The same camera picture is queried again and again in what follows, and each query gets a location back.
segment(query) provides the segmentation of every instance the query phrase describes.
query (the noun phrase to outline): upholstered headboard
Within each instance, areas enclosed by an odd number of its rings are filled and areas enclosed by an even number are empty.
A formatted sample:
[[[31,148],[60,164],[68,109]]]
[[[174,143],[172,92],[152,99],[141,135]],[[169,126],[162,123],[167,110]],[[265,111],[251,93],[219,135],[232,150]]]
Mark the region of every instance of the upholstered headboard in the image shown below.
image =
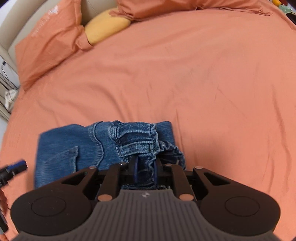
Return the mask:
[[[60,0],[17,0],[0,26],[0,56],[17,72],[15,46],[32,30],[36,22]],[[82,0],[82,24],[109,8],[116,0]]]

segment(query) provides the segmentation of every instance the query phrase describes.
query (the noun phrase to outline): denim fabric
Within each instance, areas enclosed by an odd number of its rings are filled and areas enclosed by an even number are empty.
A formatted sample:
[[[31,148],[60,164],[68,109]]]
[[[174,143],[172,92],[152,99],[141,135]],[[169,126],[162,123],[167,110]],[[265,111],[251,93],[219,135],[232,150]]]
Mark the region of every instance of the denim fabric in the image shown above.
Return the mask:
[[[91,126],[69,125],[40,135],[35,170],[35,188],[85,167],[108,169],[139,156],[138,183],[124,189],[157,189],[153,163],[158,155],[165,163],[185,168],[183,153],[175,146],[171,123],[97,122]]]

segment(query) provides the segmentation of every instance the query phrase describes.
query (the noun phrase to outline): jeans pocket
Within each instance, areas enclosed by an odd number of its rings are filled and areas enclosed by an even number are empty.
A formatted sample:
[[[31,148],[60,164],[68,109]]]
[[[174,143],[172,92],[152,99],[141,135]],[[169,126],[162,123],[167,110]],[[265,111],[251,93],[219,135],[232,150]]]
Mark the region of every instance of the jeans pocket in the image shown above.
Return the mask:
[[[37,160],[35,170],[35,188],[59,180],[76,172],[78,146],[60,152],[47,160]]]

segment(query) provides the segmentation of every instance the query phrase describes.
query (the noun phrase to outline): orange duvet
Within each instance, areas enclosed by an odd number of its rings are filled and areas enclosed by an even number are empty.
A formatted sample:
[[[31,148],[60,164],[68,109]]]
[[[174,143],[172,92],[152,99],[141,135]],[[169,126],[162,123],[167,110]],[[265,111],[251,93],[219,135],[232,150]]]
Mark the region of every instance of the orange duvet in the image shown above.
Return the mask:
[[[72,123],[171,121],[188,169],[204,166],[268,193],[275,234],[296,236],[296,28],[272,16],[208,9],[135,23],[77,52],[21,90],[0,165],[29,170],[4,189],[33,188],[38,135]],[[9,238],[16,235],[11,225]]]

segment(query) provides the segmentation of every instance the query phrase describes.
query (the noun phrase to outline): gray ribbed handle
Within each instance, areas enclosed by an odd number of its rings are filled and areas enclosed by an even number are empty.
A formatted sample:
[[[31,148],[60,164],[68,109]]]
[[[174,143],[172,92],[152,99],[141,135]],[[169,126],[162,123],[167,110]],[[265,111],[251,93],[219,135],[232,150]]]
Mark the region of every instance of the gray ribbed handle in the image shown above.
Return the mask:
[[[14,241],[279,241],[270,231],[240,237],[209,224],[192,201],[177,199],[172,190],[121,190],[99,202],[89,219],[69,233],[37,237],[20,233]]]

